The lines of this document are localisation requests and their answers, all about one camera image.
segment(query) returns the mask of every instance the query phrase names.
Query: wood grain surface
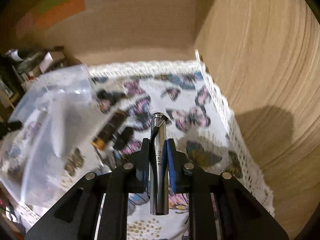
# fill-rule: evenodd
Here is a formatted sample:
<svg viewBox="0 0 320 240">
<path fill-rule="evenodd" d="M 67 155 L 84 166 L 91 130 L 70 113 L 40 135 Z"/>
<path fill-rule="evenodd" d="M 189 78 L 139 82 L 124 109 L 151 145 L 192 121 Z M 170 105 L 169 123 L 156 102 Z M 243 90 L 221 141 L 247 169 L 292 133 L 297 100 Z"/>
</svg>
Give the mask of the wood grain surface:
<svg viewBox="0 0 320 240">
<path fill-rule="evenodd" d="M 192 59 L 199 49 L 236 113 L 293 239 L 320 200 L 320 26 L 304 0 L 84 0 L 86 10 L 21 39 L 41 0 L 12 0 L 1 52 L 64 45 L 73 62 Z"/>
<path fill-rule="evenodd" d="M 319 35 L 304 0 L 215 0 L 196 40 L 290 238 L 320 201 Z"/>
</svg>

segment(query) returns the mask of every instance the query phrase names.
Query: lace edge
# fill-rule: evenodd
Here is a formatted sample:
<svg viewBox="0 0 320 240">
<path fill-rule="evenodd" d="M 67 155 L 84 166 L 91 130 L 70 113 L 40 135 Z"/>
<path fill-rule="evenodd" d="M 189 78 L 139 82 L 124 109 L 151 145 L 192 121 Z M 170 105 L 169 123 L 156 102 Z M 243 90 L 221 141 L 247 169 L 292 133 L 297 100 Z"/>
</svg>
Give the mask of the lace edge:
<svg viewBox="0 0 320 240">
<path fill-rule="evenodd" d="M 36 213 L 34 213 L 27 205 L 22 202 L 17 205 L 16 210 L 31 226 L 33 226 L 40 219 L 40 217 Z"/>
<path fill-rule="evenodd" d="M 199 71 L 197 61 L 138 61 L 88 66 L 90 77 L 109 78 L 133 75 L 157 75 Z"/>
<path fill-rule="evenodd" d="M 203 62 L 198 62 L 199 68 L 202 76 L 204 77 L 204 82 L 209 90 L 209 93 L 212 97 L 212 101 L 215 104 L 218 114 L 221 117 L 222 123 L 227 131 L 229 139 L 231 141 L 232 146 L 235 149 L 235 152 L 239 158 L 239 161 L 246 160 L 251 167 L 253 167 L 258 172 L 258 179 L 256 184 L 261 185 L 265 190 L 266 197 L 256 196 L 253 194 L 258 201 L 268 210 L 268 212 L 274 217 L 275 209 L 273 207 L 273 191 L 271 188 L 265 183 L 263 173 L 260 170 L 259 166 L 255 163 L 252 156 L 249 153 L 249 150 L 242 138 L 242 134 L 239 128 L 239 125 L 235 118 L 234 111 L 229 107 L 228 100 L 224 95 L 222 95 L 219 86 L 213 82 L 211 75 L 206 72 L 205 64 Z M 246 170 L 244 166 L 241 165 L 241 171 L 245 174 Z M 248 181 L 244 180 L 244 186 L 247 190 L 250 191 L 250 185 Z"/>
</svg>

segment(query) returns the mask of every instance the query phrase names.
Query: metal tube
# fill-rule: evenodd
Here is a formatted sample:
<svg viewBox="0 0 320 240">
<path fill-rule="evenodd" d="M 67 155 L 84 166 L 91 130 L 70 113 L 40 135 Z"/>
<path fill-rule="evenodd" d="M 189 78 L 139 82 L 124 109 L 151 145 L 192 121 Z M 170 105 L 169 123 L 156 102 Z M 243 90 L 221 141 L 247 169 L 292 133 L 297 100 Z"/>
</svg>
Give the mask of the metal tube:
<svg viewBox="0 0 320 240">
<path fill-rule="evenodd" d="M 151 121 L 151 132 L 159 127 L 150 142 L 150 214 L 156 216 L 169 214 L 167 156 L 162 151 L 167 136 L 162 116 L 162 113 L 154 113 Z"/>
</svg>

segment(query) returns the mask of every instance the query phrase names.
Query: plastic bag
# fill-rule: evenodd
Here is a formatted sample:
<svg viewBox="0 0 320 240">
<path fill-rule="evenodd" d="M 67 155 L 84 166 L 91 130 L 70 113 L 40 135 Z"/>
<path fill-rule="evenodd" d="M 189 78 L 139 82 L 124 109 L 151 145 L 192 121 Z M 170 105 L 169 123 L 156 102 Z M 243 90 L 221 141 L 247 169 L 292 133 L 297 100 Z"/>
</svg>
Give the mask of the plastic bag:
<svg viewBox="0 0 320 240">
<path fill-rule="evenodd" d="M 7 135 L 1 151 L 13 156 L 19 153 L 19 161 L 6 162 L 2 158 L 5 166 L 2 165 L 1 181 L 17 202 L 50 206 L 51 193 L 57 186 L 49 178 L 61 175 L 66 161 L 64 155 L 75 143 L 81 109 L 92 101 L 91 85 L 83 65 L 49 72 L 40 76 L 13 111 L 9 121 L 20 120 L 23 127 Z M 28 125 L 37 116 L 41 117 L 40 125 L 30 139 L 21 144 L 21 138 L 29 131 Z M 20 151 L 17 145 L 27 150 Z M 16 179 L 6 171 L 19 163 L 23 165 L 20 179 Z"/>
</svg>

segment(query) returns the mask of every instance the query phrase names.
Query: blue butterfly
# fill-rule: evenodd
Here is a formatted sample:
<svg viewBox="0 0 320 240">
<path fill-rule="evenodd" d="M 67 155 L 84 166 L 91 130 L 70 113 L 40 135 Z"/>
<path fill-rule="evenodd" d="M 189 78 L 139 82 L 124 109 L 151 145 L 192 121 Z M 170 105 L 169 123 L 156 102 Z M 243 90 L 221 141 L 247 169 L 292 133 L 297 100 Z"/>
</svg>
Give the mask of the blue butterfly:
<svg viewBox="0 0 320 240">
<path fill-rule="evenodd" d="M 196 90 L 195 82 L 203 80 L 201 72 L 194 72 L 188 74 L 179 74 L 179 75 L 159 75 L 155 76 L 155 79 L 161 79 L 169 81 L 175 85 L 179 85 L 182 89 L 185 90 Z"/>
<path fill-rule="evenodd" d="M 141 206 L 149 201 L 148 193 L 134 194 L 129 193 L 128 216 L 132 215 L 136 210 L 136 206 Z"/>
</svg>

